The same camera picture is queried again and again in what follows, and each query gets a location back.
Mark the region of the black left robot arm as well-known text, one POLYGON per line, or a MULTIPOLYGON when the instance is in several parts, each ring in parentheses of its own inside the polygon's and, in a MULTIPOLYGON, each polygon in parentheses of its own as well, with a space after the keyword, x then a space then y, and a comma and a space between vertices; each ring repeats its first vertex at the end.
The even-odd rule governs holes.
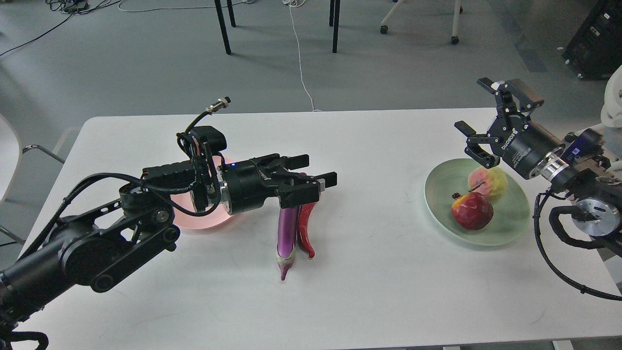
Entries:
POLYGON ((222 157, 226 138, 199 122, 230 102, 220 98, 177 134, 187 161, 144 168, 138 178, 97 173, 76 184, 17 262, 1 272, 3 350, 20 341, 35 341, 39 350, 46 349, 46 334, 17 332, 18 324, 76 284, 107 292, 161 252, 174 251, 181 234, 173 223, 174 210, 204 217, 224 206, 227 214, 237 215, 277 197, 280 229, 293 224, 290 236, 278 244, 287 244, 294 256, 304 241, 298 230, 300 213, 336 186, 337 174, 301 173, 299 169, 309 166, 306 154, 270 154, 231 163, 222 159, 216 165, 214 157, 222 157))

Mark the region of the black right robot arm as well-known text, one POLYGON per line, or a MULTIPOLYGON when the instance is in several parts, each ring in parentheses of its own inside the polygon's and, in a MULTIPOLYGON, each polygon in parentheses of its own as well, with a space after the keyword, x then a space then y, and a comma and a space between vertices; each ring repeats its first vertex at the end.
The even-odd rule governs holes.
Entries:
POLYGON ((543 248, 540 217, 549 197, 564 193, 569 206, 551 208, 549 224, 557 237, 573 247, 606 248, 621 255, 621 180, 608 171, 604 138, 595 128, 569 133, 560 140, 531 119, 543 98, 520 79, 494 82, 480 78, 478 85, 495 96, 496 118, 486 133, 466 122, 454 124, 466 137, 465 153, 485 168, 503 161, 524 179, 542 176, 550 187, 538 193, 533 222, 538 250, 549 268, 564 282, 598 298, 621 297, 578 283, 560 272, 543 248))

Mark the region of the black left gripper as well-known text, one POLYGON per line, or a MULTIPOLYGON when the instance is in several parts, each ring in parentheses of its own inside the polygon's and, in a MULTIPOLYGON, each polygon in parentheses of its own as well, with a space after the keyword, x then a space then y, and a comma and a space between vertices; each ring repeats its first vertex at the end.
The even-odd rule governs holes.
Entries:
POLYGON ((269 197, 277 197, 282 209, 319 201, 320 193, 336 186, 336 172, 316 176, 293 173, 286 179, 282 176, 306 168, 309 158, 307 154, 295 157, 270 154, 218 166, 224 195, 221 202, 227 213, 236 215, 261 208, 269 197))

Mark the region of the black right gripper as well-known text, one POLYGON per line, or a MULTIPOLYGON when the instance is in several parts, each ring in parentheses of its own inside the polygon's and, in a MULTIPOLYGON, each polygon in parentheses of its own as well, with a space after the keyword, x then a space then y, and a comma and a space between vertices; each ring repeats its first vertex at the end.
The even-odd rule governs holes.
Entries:
POLYGON ((477 134, 464 121, 454 123, 466 137, 465 153, 486 169, 495 168, 500 158, 524 179, 538 175, 538 164, 549 153, 560 155, 563 142, 539 124, 531 113, 544 104, 544 98, 519 78, 497 81, 484 77, 477 84, 495 96, 497 116, 487 133, 477 134), (491 153, 480 144, 491 144, 491 153))

